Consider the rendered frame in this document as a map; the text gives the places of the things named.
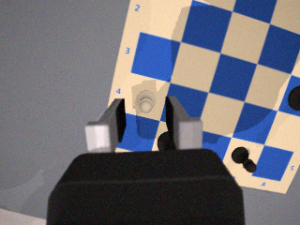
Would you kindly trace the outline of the blue and cream chessboard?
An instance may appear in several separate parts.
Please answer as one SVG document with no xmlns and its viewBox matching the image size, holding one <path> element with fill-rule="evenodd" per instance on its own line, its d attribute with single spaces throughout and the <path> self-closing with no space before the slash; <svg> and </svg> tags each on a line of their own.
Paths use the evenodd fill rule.
<svg viewBox="0 0 300 225">
<path fill-rule="evenodd" d="M 288 104 L 299 85 L 300 0 L 130 0 L 108 104 L 125 99 L 115 152 L 158 150 L 176 96 L 239 186 L 286 194 L 300 165 L 300 111 Z M 141 91 L 156 97 L 151 112 Z M 237 147 L 256 172 L 233 162 Z"/>
</svg>

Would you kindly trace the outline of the white pawn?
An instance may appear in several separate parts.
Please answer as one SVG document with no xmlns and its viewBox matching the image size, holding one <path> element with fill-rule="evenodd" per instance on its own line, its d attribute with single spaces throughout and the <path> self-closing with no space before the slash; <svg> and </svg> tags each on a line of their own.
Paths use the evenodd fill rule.
<svg viewBox="0 0 300 225">
<path fill-rule="evenodd" d="M 150 91 L 141 91 L 136 98 L 136 103 L 143 113 L 149 113 L 156 105 L 156 97 Z"/>
</svg>

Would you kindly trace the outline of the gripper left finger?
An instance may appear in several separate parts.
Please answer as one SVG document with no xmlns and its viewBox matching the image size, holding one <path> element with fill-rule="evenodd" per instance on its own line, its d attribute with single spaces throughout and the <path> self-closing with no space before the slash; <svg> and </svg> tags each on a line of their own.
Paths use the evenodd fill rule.
<svg viewBox="0 0 300 225">
<path fill-rule="evenodd" d="M 124 98 L 115 98 L 98 121 L 89 121 L 85 128 L 88 153 L 115 152 L 127 126 Z"/>
</svg>

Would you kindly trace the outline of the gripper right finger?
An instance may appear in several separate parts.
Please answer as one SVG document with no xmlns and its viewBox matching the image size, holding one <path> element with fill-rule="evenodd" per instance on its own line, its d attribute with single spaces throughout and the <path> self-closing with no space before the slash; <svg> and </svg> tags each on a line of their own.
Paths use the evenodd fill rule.
<svg viewBox="0 0 300 225">
<path fill-rule="evenodd" d="M 166 125 L 176 149 L 203 148 L 203 121 L 189 117 L 176 96 L 165 97 Z"/>
</svg>

